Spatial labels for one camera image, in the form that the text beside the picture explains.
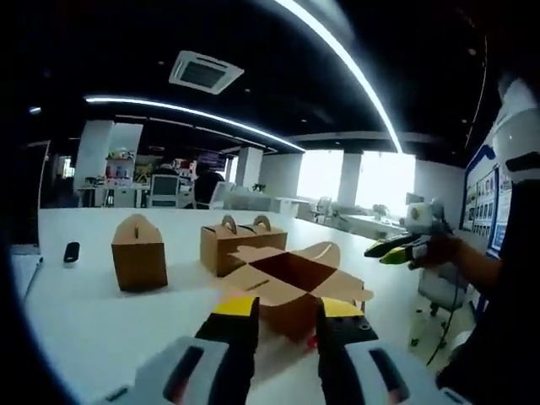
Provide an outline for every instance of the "led light strip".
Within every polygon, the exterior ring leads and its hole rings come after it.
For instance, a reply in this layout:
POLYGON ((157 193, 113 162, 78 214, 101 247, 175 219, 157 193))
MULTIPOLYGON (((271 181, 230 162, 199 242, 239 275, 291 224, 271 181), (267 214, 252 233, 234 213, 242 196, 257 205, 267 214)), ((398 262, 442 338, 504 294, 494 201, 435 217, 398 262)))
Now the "led light strip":
POLYGON ((127 99, 127 98, 122 98, 122 97, 85 97, 85 99, 86 99, 86 102, 90 104, 122 103, 122 104, 148 105, 152 107, 166 108, 168 110, 187 112, 195 116, 204 116, 205 118, 210 118, 211 120, 223 122, 225 124, 229 124, 234 127, 242 128, 242 129, 245 129, 246 131, 256 133, 257 135, 261 135, 265 138, 272 139, 273 141, 283 143, 287 146, 290 146, 291 148, 295 148, 299 150, 300 152, 305 152, 305 149, 301 148, 300 146, 297 146, 294 143, 286 141, 285 139, 282 139, 280 137, 276 137, 275 135, 272 135, 271 133, 261 131, 260 129, 250 127, 240 122, 232 121, 228 118, 223 118, 222 116, 215 116, 214 114, 208 114, 207 112, 203 112, 199 110, 192 110, 191 108, 182 107, 180 105, 159 103, 157 101, 150 101, 150 100, 127 99))
POLYGON ((388 133, 390 133, 390 138, 394 142, 394 146, 396 146, 397 152, 399 154, 402 154, 402 145, 397 139, 396 131, 394 130, 394 127, 390 122, 390 118, 386 114, 386 111, 383 108, 379 97, 377 97, 377 94, 371 87, 370 82, 368 82, 368 79, 364 76, 358 65, 354 63, 354 59, 348 54, 343 45, 339 43, 339 41, 330 33, 330 31, 325 28, 324 25, 322 25, 315 17, 309 14, 305 9, 303 9, 293 0, 274 1, 281 4, 284 8, 288 9, 292 14, 301 19, 306 25, 308 25, 312 30, 314 30, 316 34, 319 35, 322 40, 325 41, 332 48, 332 50, 343 61, 343 63, 345 63, 345 66, 347 66, 348 70, 351 71, 351 73, 362 85, 366 94, 368 95, 368 97, 370 97, 371 102, 379 112, 379 115, 381 116, 381 119, 384 122, 386 129, 388 130, 388 133))

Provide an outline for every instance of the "ceiling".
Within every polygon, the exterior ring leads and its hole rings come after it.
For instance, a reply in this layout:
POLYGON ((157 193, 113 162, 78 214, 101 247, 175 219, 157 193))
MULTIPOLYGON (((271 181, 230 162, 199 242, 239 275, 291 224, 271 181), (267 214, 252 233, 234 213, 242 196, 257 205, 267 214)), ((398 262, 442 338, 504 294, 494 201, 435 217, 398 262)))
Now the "ceiling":
MULTIPOLYGON (((84 102, 85 95, 116 95, 226 117, 304 149, 395 150, 372 102, 335 51, 276 2, 176 3, 152 8, 63 4, 27 15, 18 43, 30 84, 25 96, 28 105, 42 107, 32 117, 32 136, 74 138, 86 119, 115 119, 147 122, 147 145, 223 150, 246 145, 245 139, 268 147, 267 152, 298 153, 251 131, 185 112, 84 102), (217 95, 170 84, 182 50, 245 72, 217 95), (56 130, 43 130, 44 125, 56 130)), ((452 165, 470 160, 497 103, 481 109, 484 114, 477 116, 473 140, 468 140, 483 87, 485 43, 459 8, 435 8, 429 2, 297 3, 361 67, 405 152, 452 165)), ((483 98, 495 96, 493 86, 486 85, 483 98)))

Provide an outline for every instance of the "human hand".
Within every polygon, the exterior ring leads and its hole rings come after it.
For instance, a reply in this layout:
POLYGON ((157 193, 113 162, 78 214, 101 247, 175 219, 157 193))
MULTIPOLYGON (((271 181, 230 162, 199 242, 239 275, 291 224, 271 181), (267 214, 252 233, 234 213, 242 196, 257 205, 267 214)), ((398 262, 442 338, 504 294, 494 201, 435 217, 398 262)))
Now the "human hand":
POLYGON ((451 262, 456 256, 462 240, 453 235, 435 234, 426 242, 427 253, 408 264, 410 270, 415 268, 432 268, 451 262))

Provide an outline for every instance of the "window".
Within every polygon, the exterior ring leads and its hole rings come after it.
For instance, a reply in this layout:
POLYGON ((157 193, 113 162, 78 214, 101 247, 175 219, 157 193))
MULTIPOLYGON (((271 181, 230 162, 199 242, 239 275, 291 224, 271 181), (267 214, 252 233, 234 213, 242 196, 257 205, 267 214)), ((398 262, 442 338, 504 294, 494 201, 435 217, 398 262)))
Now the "window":
POLYGON ((416 158, 412 154, 364 152, 356 192, 356 205, 372 208, 383 204, 390 213, 407 214, 405 199, 414 191, 416 158))
POLYGON ((338 199, 342 150, 308 150, 302 155, 296 195, 318 200, 321 197, 338 199))

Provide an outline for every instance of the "kraft paper box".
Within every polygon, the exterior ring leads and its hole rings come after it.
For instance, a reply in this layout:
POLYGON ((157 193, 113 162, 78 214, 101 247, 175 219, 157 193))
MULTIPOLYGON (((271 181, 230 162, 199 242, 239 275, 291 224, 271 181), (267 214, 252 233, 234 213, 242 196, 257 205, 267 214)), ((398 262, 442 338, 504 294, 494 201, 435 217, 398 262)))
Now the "kraft paper box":
POLYGON ((226 289, 260 297, 261 318, 277 333, 298 341, 316 325, 318 297, 370 300, 364 282, 339 271, 339 246, 322 242, 302 251, 240 246, 231 256, 245 264, 221 280, 226 289))
POLYGON ((287 232, 270 225, 264 215, 259 215, 249 225, 237 225, 230 215, 215 226, 201 228, 201 262, 218 277, 224 277, 243 264, 235 253, 238 246, 271 246, 285 249, 287 232))
POLYGON ((120 290, 143 292, 167 285, 163 239, 146 217, 134 214, 121 222, 111 246, 120 290))

